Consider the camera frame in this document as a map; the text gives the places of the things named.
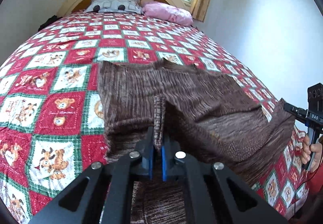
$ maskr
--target bedspread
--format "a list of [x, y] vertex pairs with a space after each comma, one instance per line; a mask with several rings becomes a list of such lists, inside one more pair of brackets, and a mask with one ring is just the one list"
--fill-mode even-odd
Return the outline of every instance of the bedspread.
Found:
[[[232, 76], [260, 102], [277, 103], [234, 56], [194, 28], [136, 14], [77, 12], [19, 46], [0, 70], [0, 196], [27, 223], [93, 161], [106, 163], [98, 62], [159, 58]], [[282, 215], [306, 193], [295, 128], [278, 162], [252, 187]]]

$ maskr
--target black cable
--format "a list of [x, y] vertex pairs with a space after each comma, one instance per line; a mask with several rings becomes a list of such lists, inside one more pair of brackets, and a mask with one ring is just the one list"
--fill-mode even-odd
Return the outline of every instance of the black cable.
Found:
[[[310, 180], [311, 180], [311, 179], [316, 175], [317, 171], [319, 170], [319, 168], [320, 168], [320, 166], [321, 166], [321, 164], [322, 164], [322, 158], [323, 158], [323, 152], [322, 152], [322, 155], [321, 155], [321, 159], [320, 159], [319, 166], [318, 166], [318, 168], [315, 170], [315, 172], [314, 172], [313, 176], [312, 176], [310, 179], [308, 179], [307, 181], [303, 182], [302, 184], [300, 184], [300, 185], [298, 186], [298, 188], [296, 189], [296, 192], [295, 192], [294, 196], [296, 195], [297, 190], [298, 190], [298, 189], [299, 189], [303, 184], [305, 184], [306, 182], [310, 181]], [[295, 215], [295, 214], [296, 214], [296, 202], [294, 203], [294, 215]]]

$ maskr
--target brown knit garment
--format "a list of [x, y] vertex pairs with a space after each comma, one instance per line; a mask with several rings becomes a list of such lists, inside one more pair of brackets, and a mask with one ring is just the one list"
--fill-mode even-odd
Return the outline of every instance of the brown knit garment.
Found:
[[[277, 161], [295, 121], [283, 110], [282, 99], [268, 123], [261, 105], [232, 77], [166, 59], [149, 65], [101, 62], [98, 92], [108, 161], [131, 151], [148, 126], [154, 126], [157, 150], [163, 130], [168, 130], [183, 151], [202, 162], [223, 162], [249, 185]], [[185, 223], [181, 188], [160, 179], [136, 184], [133, 223]]]

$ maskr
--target screw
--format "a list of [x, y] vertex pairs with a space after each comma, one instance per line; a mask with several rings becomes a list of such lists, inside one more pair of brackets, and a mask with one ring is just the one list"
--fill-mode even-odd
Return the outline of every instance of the screw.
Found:
[[175, 157], [176, 158], [185, 158], [186, 157], [186, 153], [183, 152], [183, 151], [178, 151], [178, 152], [176, 152]]
[[131, 158], [137, 158], [137, 157], [140, 156], [140, 153], [138, 151], [132, 151], [132, 152], [129, 153], [129, 156]]
[[101, 162], [96, 161], [91, 164], [92, 169], [99, 169], [102, 166]]
[[223, 169], [223, 168], [224, 168], [224, 165], [223, 165], [223, 163], [221, 163], [221, 162], [215, 162], [215, 163], [213, 164], [213, 167], [214, 167], [215, 169], [221, 170], [221, 169]]

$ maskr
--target gray patterned pillow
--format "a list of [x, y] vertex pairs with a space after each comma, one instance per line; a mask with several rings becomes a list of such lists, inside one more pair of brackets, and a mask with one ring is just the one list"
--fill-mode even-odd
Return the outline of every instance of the gray patterned pillow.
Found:
[[139, 6], [140, 0], [92, 0], [91, 5], [85, 10], [85, 12], [94, 11], [94, 7], [96, 7], [96, 12], [99, 8], [99, 12], [132, 12], [141, 14], [142, 8]]

